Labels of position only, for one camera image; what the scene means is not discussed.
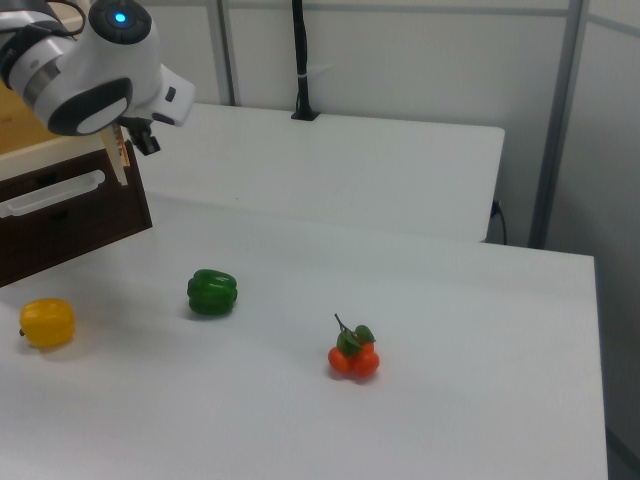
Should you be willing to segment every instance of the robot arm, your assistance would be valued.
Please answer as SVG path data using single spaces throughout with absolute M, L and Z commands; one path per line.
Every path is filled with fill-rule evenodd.
M 151 122 L 181 126 L 195 88 L 161 64 L 151 16 L 134 0 L 98 0 L 74 33 L 45 0 L 0 0 L 0 77 L 53 133 L 118 122 L 142 153 L 158 151 Z

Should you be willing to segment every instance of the power cord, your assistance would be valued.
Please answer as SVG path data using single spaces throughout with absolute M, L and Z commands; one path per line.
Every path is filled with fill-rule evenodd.
M 503 245 L 507 244 L 507 224 L 504 219 L 504 213 L 502 212 L 502 208 L 500 208 L 500 201 L 494 200 L 491 204 L 491 218 L 496 215 L 500 215 L 500 220 L 502 220 L 502 240 Z
M 82 30 L 84 30 L 84 25 L 85 23 L 87 23 L 87 16 L 78 5 L 76 5 L 75 3 L 71 3 L 68 0 L 46 0 L 46 1 L 47 3 L 60 3 L 62 5 L 67 5 L 68 7 L 71 7 L 75 11 L 77 11 L 78 15 L 80 15 L 80 18 L 82 18 L 82 24 L 80 25 L 80 27 L 76 28 L 75 30 L 72 30 L 70 32 L 66 30 L 49 30 L 50 35 L 55 35 L 56 37 L 72 37 L 74 35 L 79 35 L 80 33 L 82 33 Z M 14 27 L 14 28 L 7 28 L 4 30 L 0 30 L 0 35 L 4 33 L 16 33 L 25 27 L 26 25 L 22 27 Z

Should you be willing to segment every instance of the white handle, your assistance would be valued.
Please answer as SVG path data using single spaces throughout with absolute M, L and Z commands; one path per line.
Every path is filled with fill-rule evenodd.
M 60 183 L 49 185 L 34 192 L 25 193 L 0 203 L 0 218 L 19 217 L 35 212 L 41 208 L 55 205 L 83 193 L 98 188 L 104 182 L 105 176 L 102 170 L 94 170 Z

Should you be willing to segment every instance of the green leaf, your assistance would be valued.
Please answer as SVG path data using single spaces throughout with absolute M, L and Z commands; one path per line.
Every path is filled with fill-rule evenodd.
M 369 327 L 367 327 L 366 325 L 358 325 L 355 332 L 358 338 L 363 342 L 373 343 L 376 341 L 373 333 L 371 333 L 371 330 L 369 330 Z
M 340 335 L 338 335 L 336 347 L 347 357 L 351 357 L 362 350 L 362 345 L 360 345 L 353 334 L 349 332 L 341 332 Z

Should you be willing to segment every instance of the white table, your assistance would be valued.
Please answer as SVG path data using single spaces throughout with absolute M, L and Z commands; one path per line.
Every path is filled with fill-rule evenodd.
M 1 478 L 606 478 L 591 258 L 194 191 L 150 193 L 153 229 L 0 289 Z M 238 279 L 227 318 L 189 311 L 199 268 Z M 43 296 L 78 318 L 47 352 L 17 334 Z M 376 334 L 371 380 L 328 370 L 335 312 Z
M 145 189 L 175 198 L 392 232 L 486 238 L 504 131 L 195 105 L 154 123 Z

